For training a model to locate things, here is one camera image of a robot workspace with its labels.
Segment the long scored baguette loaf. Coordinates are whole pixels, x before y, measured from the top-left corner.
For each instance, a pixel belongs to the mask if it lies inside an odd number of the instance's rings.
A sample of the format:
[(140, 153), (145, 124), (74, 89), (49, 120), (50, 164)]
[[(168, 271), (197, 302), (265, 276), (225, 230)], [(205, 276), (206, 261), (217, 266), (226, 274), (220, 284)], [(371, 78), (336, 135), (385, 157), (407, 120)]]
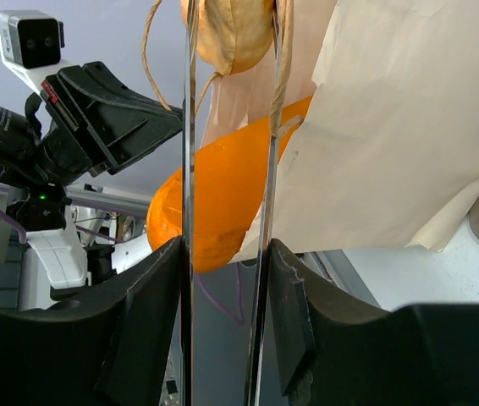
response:
[[(312, 96), (288, 105), (282, 124), (305, 117)], [(262, 203), (269, 148), (268, 116), (202, 147), (195, 154), (194, 269), (212, 272), (240, 251)], [(155, 193), (146, 216), (153, 250), (182, 234), (182, 169)]]

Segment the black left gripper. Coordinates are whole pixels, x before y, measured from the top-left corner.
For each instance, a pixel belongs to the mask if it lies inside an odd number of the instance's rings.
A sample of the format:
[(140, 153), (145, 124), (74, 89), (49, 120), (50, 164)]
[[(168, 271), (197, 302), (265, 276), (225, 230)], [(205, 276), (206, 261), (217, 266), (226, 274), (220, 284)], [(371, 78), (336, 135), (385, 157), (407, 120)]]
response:
[(165, 108), (95, 61), (47, 76), (41, 95), (52, 118), (40, 164), (55, 177), (116, 174), (183, 130), (183, 111)]

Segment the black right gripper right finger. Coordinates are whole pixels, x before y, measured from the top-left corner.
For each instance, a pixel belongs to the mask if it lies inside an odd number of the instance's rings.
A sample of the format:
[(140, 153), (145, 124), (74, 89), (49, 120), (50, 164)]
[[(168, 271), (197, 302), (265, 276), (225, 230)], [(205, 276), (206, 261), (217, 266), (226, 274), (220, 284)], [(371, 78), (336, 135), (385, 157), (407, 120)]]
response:
[(269, 295), (292, 405), (479, 405), (479, 304), (386, 311), (270, 244)]

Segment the beige paper bag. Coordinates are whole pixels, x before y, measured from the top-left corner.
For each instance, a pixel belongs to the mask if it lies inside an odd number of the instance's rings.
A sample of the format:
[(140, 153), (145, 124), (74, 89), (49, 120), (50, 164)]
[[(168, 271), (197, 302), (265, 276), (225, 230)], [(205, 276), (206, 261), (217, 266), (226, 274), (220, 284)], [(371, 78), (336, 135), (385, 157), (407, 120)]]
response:
[[(479, 195), (479, 1), (291, 1), (273, 236), (295, 253), (440, 251)], [(202, 147), (269, 116), (276, 58), (211, 77)], [(256, 256), (259, 216), (232, 261)]]

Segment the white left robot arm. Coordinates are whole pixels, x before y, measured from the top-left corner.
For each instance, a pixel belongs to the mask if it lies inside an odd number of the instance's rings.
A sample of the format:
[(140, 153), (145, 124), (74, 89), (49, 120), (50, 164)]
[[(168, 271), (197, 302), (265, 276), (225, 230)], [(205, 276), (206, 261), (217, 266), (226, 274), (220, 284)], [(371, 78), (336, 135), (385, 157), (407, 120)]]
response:
[(0, 108), (0, 181), (20, 189), (7, 216), (49, 239), (51, 268), (74, 295), (50, 308), (0, 310), (0, 405), (156, 405), (179, 302), (183, 242), (145, 252), (133, 241), (86, 249), (65, 189), (85, 173), (118, 173), (181, 132), (183, 113), (125, 86), (100, 62), (42, 81), (52, 118)]

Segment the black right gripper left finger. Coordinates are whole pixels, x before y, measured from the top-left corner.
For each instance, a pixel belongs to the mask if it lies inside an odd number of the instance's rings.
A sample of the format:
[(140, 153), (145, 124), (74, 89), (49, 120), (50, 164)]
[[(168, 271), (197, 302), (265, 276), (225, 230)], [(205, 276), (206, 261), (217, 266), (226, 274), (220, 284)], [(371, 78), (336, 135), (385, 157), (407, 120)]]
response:
[(156, 405), (179, 302), (180, 239), (46, 310), (0, 310), (0, 405)]

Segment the metal serving tongs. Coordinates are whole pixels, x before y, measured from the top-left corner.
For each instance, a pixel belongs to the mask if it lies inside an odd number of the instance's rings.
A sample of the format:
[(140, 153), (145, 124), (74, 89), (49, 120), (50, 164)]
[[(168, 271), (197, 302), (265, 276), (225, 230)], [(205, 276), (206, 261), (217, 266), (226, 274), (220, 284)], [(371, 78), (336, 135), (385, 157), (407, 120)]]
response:
[[(300, 116), (282, 120), (292, 64), (294, 4), (246, 1), (235, 9), (232, 3), (217, 1), (210, 3), (205, 19), (199, 8), (197, 1), (190, 1), (186, 14), (182, 169), (182, 234), (189, 258), (186, 275), (193, 277), (197, 271), (230, 260), (252, 221), (261, 218), (244, 395), (246, 405), (257, 405), (279, 142), (303, 121)], [(217, 67), (215, 79), (254, 67), (269, 48), (275, 51), (276, 78), (268, 118), (195, 152), (195, 52), (201, 43), (201, 25), (207, 26), (212, 38), (208, 49), (217, 52), (212, 59)]]

